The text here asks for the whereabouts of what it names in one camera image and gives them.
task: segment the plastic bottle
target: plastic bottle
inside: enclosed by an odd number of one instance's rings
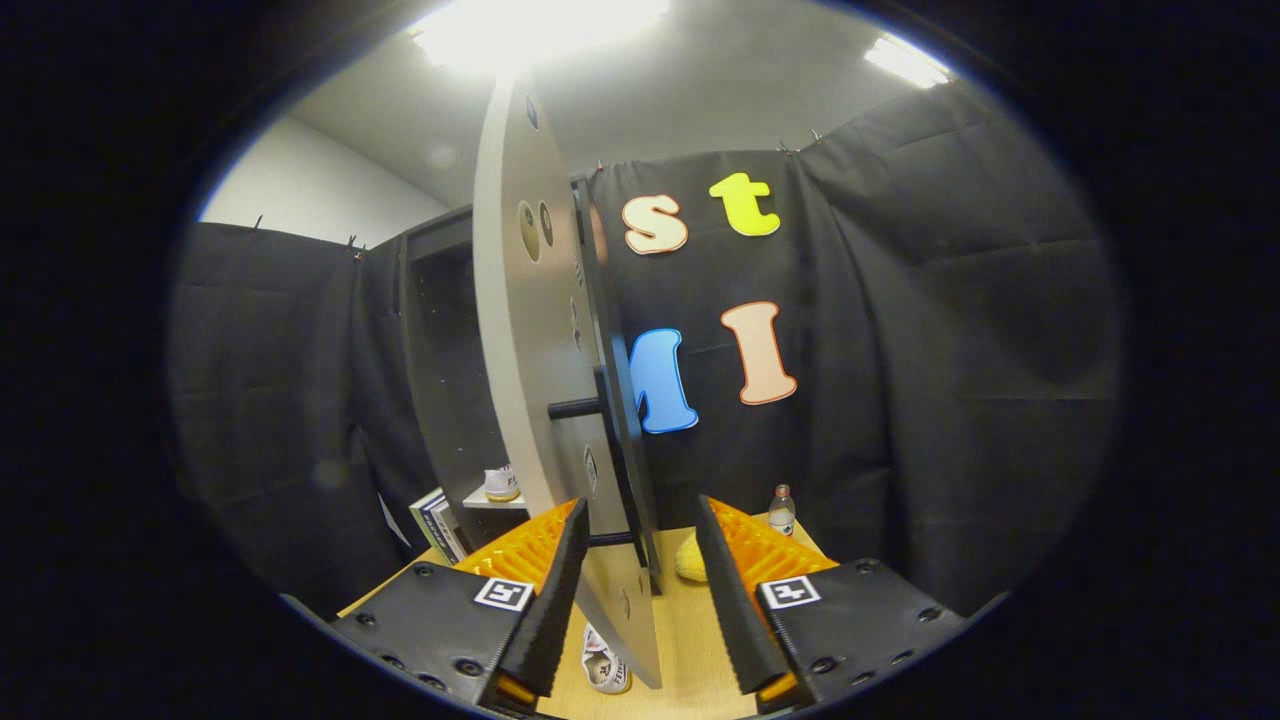
[[[769,503],[769,527],[790,536],[796,523],[796,501],[791,500],[791,486],[781,484],[773,489],[773,502]]]

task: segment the fluorescent light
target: fluorescent light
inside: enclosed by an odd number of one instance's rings
[[[497,72],[634,35],[667,8],[668,0],[458,0],[410,32],[434,65]]]
[[[951,82],[951,78],[947,77],[951,70],[946,69],[942,63],[892,35],[877,40],[864,58],[925,90],[934,85]]]

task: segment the white wall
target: white wall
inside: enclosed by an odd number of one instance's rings
[[[372,247],[448,208],[364,155],[289,117],[250,147],[200,219]]]

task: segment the sneaker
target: sneaker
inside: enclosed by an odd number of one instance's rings
[[[604,694],[625,693],[631,687],[626,664],[609,651],[590,623],[582,633],[582,669],[586,670],[586,682]]]
[[[511,502],[520,497],[516,471],[511,469],[511,465],[484,471],[484,496],[494,502]]]

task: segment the orange gripper pad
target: orange gripper pad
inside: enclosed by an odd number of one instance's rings
[[[769,626],[769,623],[764,619],[764,610],[760,609],[760,602],[755,598],[755,585],[769,580],[808,575],[840,565],[741,510],[730,507],[713,497],[708,497],[707,501],[712,512],[716,514],[716,521],[724,536],[724,543],[733,555],[737,577],[742,579],[746,594],[751,598],[751,605],[755,606],[765,628]]]
[[[547,573],[564,534],[564,519],[577,502],[577,498],[571,500],[522,523],[472,552],[453,569],[486,578],[532,583],[534,592],[543,592]]]

